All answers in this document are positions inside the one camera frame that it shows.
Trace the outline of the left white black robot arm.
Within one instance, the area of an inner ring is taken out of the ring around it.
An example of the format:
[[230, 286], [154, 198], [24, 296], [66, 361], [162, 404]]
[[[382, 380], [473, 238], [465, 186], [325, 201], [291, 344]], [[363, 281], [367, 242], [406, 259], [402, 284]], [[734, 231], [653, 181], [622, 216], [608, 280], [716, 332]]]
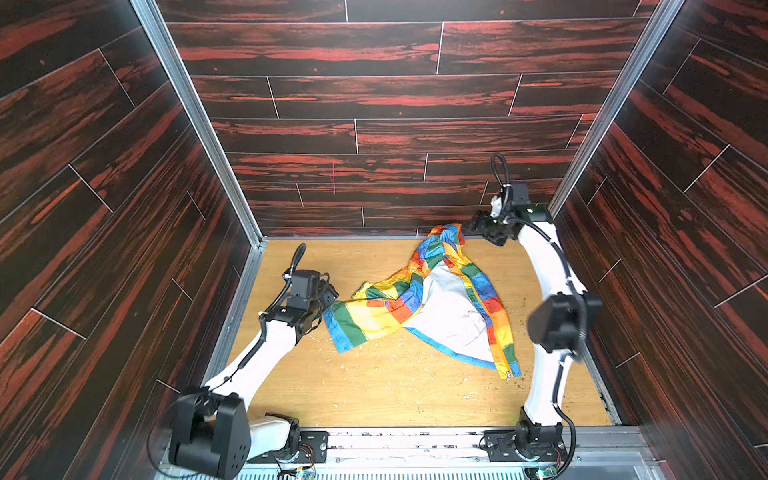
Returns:
[[171, 416], [168, 460], [201, 475], [235, 478], [246, 463], [270, 455], [292, 461], [301, 455], [299, 421], [267, 414], [248, 420], [247, 409], [267, 376], [303, 336], [319, 325], [338, 297], [327, 274], [306, 272], [304, 280], [287, 276], [283, 290], [259, 314], [260, 332], [217, 376], [187, 390], [166, 410]]

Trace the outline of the multicoloured patchwork jacket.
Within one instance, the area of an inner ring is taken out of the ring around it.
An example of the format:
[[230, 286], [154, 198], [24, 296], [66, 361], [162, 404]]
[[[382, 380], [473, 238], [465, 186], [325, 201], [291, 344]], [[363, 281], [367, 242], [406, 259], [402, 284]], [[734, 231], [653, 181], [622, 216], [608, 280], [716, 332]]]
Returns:
[[335, 302], [323, 321], [337, 351], [405, 329], [436, 350], [470, 365], [519, 377], [505, 307], [487, 275], [464, 253], [458, 223], [434, 227], [408, 264], [389, 278], [364, 283]]

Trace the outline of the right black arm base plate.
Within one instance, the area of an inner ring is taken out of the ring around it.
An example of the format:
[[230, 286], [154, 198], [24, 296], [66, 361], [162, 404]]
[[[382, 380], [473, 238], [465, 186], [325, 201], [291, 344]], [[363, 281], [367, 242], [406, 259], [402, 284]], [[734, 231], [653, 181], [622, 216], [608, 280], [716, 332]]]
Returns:
[[558, 463], [567, 457], [562, 431], [554, 427], [486, 431], [479, 448], [491, 462]]

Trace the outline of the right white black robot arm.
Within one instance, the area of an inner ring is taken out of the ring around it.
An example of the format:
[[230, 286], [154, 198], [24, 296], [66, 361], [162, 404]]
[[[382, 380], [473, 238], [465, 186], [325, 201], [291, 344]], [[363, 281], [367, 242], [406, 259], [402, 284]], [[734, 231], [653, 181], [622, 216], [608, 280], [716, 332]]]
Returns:
[[556, 444], [568, 423], [562, 411], [568, 373], [583, 358], [587, 333], [602, 309], [602, 300], [578, 279], [547, 214], [531, 207], [518, 207], [504, 218], [480, 211], [470, 229], [496, 246], [508, 240], [519, 242], [534, 268], [542, 303], [527, 321], [535, 364], [515, 442], [519, 449]]

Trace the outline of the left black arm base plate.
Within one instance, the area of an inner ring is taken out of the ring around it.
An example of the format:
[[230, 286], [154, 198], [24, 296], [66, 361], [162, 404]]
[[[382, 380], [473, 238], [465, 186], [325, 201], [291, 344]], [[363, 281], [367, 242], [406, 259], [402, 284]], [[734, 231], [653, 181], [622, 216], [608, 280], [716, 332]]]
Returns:
[[303, 430], [291, 434], [286, 445], [276, 451], [270, 451], [250, 458], [248, 464], [281, 463], [322, 464], [327, 459], [330, 434], [324, 430]]

